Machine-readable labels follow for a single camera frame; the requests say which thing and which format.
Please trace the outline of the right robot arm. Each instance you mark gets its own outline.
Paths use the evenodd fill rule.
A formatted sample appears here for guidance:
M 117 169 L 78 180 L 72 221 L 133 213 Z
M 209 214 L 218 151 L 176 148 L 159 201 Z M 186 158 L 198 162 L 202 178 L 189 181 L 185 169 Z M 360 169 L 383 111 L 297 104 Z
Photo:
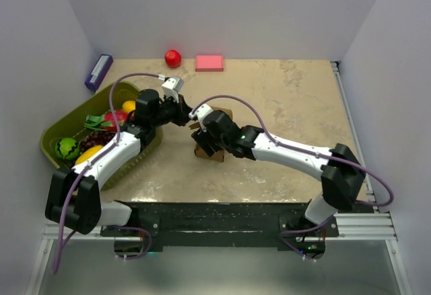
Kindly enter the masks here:
M 208 156 L 226 150 L 236 158 L 287 166 L 321 183 L 321 193 L 308 203 L 300 219 L 305 235 L 316 236 L 324 221 L 336 212 L 353 210 L 365 174 L 352 166 L 358 160 L 348 146 L 314 147 L 277 139 L 260 127 L 239 127 L 227 113 L 207 105 L 190 113 L 189 118 L 199 123 L 192 138 Z

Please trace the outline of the brown cardboard box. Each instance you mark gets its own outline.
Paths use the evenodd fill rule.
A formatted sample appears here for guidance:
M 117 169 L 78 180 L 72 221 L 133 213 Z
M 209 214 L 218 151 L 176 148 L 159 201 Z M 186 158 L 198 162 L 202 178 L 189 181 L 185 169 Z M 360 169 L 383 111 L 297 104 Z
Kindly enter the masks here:
M 214 160 L 216 162 L 224 161 L 224 149 L 207 139 L 206 133 L 201 129 L 198 120 L 193 121 L 189 125 L 189 129 L 192 131 L 192 138 L 195 140 L 194 155 L 197 158 Z

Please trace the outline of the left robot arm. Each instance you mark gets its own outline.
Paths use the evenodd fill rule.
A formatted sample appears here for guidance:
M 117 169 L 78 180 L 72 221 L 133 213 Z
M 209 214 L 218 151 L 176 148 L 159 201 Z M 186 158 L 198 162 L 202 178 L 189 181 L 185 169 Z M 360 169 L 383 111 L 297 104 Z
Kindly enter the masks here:
M 159 127 L 168 123 L 184 126 L 191 111 L 181 94 L 160 97 L 155 90 L 140 91 L 135 116 L 109 143 L 89 160 L 54 171 L 46 219 L 80 234 L 88 234 L 96 226 L 116 226 L 123 235 L 134 235 L 139 219 L 132 215 L 131 207 L 118 201 L 103 202 L 100 190 L 124 164 L 150 146 Z

